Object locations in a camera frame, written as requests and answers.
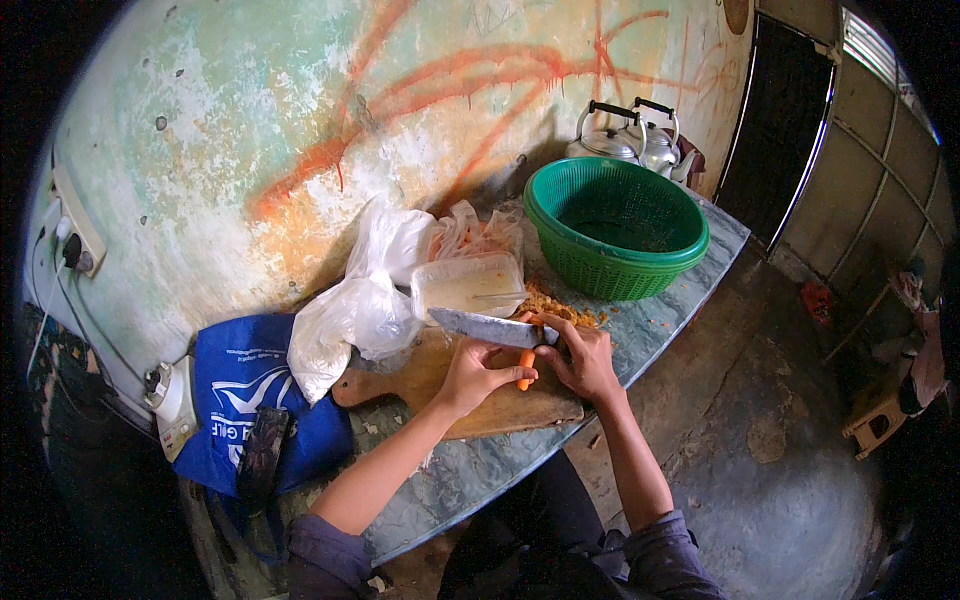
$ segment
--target green plastic basket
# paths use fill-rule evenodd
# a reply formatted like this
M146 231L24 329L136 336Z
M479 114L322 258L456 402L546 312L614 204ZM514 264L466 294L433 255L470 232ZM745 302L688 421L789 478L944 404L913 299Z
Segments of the green plastic basket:
M551 162L527 181L523 205L550 266L597 298L654 296L709 245L707 220L680 187L623 160Z

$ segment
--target peeled carrot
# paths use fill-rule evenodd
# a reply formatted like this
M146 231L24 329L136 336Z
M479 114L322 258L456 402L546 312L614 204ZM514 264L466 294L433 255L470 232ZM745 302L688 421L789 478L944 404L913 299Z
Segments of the peeled carrot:
M520 353L520 366L533 367L535 358L537 358L537 355L531 349L524 348L523 352ZM521 392L526 392L527 388L530 387L530 384L533 382L533 379L518 379L516 388Z

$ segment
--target wooden stool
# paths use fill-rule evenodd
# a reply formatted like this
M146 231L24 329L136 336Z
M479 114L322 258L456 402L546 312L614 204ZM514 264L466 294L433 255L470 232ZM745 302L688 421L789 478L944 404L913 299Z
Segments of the wooden stool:
M843 428L843 437L853 435L860 445L856 460L867 458L906 421L906 415L900 410L900 382L899 374L893 371L853 397L853 417Z

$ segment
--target wooden cutting board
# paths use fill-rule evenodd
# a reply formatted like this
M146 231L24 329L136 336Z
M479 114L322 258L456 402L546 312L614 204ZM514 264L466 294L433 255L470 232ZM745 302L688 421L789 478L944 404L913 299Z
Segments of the wooden cutting board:
M333 399L340 406L351 408L379 396L395 394L416 414L444 384L453 350L461 337L440 327L427 327L414 344L404 350L410 353L410 358L401 369L380 374L347 368L333 385ZM502 356L494 357L492 363L498 368L510 366ZM539 358L534 367L540 378L529 390L521 392L513 383L500 387L472 413L455 422L444 439L482 438L582 420L584 407L580 398Z

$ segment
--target person's left hand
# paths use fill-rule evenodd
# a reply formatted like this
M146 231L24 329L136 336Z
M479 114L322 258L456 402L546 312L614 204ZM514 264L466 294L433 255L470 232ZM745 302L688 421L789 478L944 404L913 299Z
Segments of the person's left hand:
M519 379L537 379L537 370L519 365L506 369L493 369L490 360L502 352L503 347L464 338L453 354L446 380L434 398L450 408L456 419L461 419L480 405L484 398L502 385Z

